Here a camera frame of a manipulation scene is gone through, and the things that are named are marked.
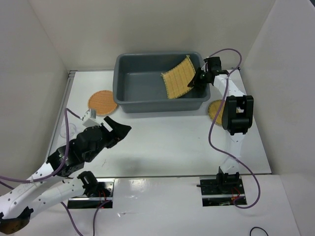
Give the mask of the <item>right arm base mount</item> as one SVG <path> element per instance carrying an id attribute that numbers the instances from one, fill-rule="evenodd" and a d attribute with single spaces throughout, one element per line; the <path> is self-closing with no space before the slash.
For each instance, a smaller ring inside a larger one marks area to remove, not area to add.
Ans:
<path id="1" fill-rule="evenodd" d="M 242 179 L 237 181 L 228 179 L 219 183 L 218 177 L 201 177 L 196 185 L 201 192 L 203 207 L 232 206 L 236 201 L 237 205 L 247 204 Z"/>

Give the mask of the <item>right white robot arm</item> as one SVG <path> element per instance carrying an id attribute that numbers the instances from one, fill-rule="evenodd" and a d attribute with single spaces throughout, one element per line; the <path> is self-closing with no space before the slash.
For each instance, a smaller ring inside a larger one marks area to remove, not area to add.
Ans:
<path id="1" fill-rule="evenodd" d="M 252 126 L 254 99 L 251 95 L 245 95 L 228 78 L 228 71 L 221 69 L 219 57 L 206 58 L 204 62 L 188 86 L 201 89 L 212 84 L 223 95 L 221 125 L 226 131 L 228 145 L 227 157 L 219 166 L 216 176 L 216 189 L 226 194 L 239 183 L 241 147 L 246 133 Z"/>

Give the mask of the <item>orange round woven basket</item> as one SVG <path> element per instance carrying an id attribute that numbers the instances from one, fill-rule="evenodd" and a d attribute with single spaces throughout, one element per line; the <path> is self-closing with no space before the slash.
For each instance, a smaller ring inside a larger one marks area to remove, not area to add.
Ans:
<path id="1" fill-rule="evenodd" d="M 95 92 L 88 100 L 88 108 L 96 110 L 97 116 L 104 116 L 114 112 L 117 108 L 114 101 L 113 92 L 110 90 L 100 90 Z"/>

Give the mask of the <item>square bamboo mat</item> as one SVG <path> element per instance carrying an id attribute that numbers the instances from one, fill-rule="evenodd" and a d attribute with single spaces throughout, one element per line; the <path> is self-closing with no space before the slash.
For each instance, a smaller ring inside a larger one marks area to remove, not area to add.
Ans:
<path id="1" fill-rule="evenodd" d="M 190 56 L 186 55 L 185 59 L 171 70 L 161 74 L 166 88 L 168 99 L 176 99 L 187 94 L 192 87 L 188 84 L 195 76 L 195 69 L 190 60 Z"/>

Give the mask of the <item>green-rimmed round bamboo tray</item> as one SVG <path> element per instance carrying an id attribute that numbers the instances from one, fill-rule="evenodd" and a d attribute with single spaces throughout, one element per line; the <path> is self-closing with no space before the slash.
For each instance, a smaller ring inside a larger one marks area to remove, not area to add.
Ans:
<path id="1" fill-rule="evenodd" d="M 222 100 L 215 100 L 215 101 L 212 101 L 209 106 L 208 106 L 208 116 L 210 117 L 211 121 L 214 120 L 216 114 L 217 114 L 217 111 L 219 110 L 219 107 L 220 107 L 220 104 L 221 104 Z M 218 114 L 218 117 L 216 118 L 216 121 L 215 121 L 215 124 L 219 125 L 219 126 L 222 126 L 222 114 L 223 114 L 223 110 L 224 110 L 224 104 L 225 102 L 223 103 L 223 106 Z"/>

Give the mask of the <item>clear plastic cup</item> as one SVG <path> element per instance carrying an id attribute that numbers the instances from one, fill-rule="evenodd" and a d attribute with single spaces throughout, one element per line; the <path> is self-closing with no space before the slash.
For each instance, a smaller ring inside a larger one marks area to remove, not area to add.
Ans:
<path id="1" fill-rule="evenodd" d="M 69 123 L 67 128 L 66 124 L 64 123 L 60 129 L 60 136 L 65 139 L 67 133 L 69 134 L 70 138 L 74 137 L 77 133 L 76 125 L 73 123 Z"/>

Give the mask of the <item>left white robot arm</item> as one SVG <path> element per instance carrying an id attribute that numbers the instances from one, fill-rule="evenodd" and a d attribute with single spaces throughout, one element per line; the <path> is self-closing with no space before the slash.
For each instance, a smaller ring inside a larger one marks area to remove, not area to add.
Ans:
<path id="1" fill-rule="evenodd" d="M 69 198 L 95 195 L 99 183 L 91 171 L 83 171 L 73 179 L 68 177 L 90 163 L 104 149 L 112 148 L 123 140 L 131 127 L 104 118 L 103 123 L 85 128 L 59 147 L 47 161 L 28 179 L 0 198 L 0 231 L 13 234 L 39 213 Z"/>

